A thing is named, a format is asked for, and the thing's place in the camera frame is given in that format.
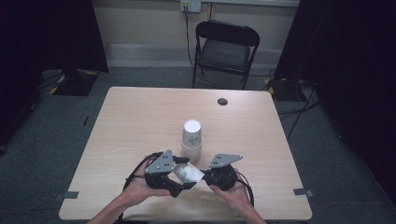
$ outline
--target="white wall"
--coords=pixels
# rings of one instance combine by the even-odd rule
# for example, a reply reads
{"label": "white wall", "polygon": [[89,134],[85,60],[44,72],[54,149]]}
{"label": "white wall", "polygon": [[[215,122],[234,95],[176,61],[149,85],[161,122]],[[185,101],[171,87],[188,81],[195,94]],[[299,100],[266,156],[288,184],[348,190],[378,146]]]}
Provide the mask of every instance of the white wall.
{"label": "white wall", "polygon": [[[186,46],[186,22],[178,1],[92,0],[105,43]],[[189,13],[190,46],[194,28],[209,19],[209,3],[201,13]],[[281,50],[296,7],[214,4],[212,19],[244,24],[261,36],[260,50]]]}

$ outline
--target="power outlet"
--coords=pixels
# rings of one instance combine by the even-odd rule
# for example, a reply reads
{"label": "power outlet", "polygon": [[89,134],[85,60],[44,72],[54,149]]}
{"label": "power outlet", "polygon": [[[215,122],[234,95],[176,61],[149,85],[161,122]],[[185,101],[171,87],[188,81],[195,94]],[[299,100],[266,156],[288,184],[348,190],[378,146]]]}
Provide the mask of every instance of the power outlet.
{"label": "power outlet", "polygon": [[180,11],[201,12],[201,1],[180,0]]}

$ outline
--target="light wood table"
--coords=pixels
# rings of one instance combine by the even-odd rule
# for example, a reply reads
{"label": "light wood table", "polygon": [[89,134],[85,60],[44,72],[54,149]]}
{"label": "light wood table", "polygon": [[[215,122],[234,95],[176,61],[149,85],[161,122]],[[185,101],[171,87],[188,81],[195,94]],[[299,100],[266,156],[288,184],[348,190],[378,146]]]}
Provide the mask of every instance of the light wood table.
{"label": "light wood table", "polygon": [[[228,100],[219,105],[218,99]],[[202,123],[202,170],[216,153],[243,155],[233,167],[253,188],[255,208],[267,220],[307,220],[312,212],[271,95],[218,91],[113,87],[108,91],[79,162],[60,218],[87,220],[121,193],[125,178],[152,152],[180,156],[183,124]],[[124,220],[240,220],[205,181],[177,198],[153,197],[124,213]]]}

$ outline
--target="black stand base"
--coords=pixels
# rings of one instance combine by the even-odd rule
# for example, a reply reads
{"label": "black stand base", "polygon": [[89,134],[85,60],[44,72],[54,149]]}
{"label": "black stand base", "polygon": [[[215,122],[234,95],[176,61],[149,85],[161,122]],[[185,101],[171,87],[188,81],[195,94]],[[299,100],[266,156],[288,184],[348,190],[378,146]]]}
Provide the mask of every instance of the black stand base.
{"label": "black stand base", "polygon": [[306,102],[303,91],[295,83],[290,83],[287,80],[270,79],[266,84],[274,101]]}
{"label": "black stand base", "polygon": [[97,79],[96,73],[77,71],[72,77],[64,74],[56,87],[52,89],[53,95],[88,96],[93,83]]}

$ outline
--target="black chair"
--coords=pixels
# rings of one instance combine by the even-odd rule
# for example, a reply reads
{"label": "black chair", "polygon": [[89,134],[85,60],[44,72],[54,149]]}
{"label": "black chair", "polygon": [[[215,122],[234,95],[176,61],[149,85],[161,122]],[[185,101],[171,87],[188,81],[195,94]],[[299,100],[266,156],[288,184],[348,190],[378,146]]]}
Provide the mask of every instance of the black chair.
{"label": "black chair", "polygon": [[192,75],[195,87],[197,66],[242,76],[242,90],[245,89],[250,67],[254,60],[260,36],[244,25],[224,21],[202,21],[195,28],[196,48]]}

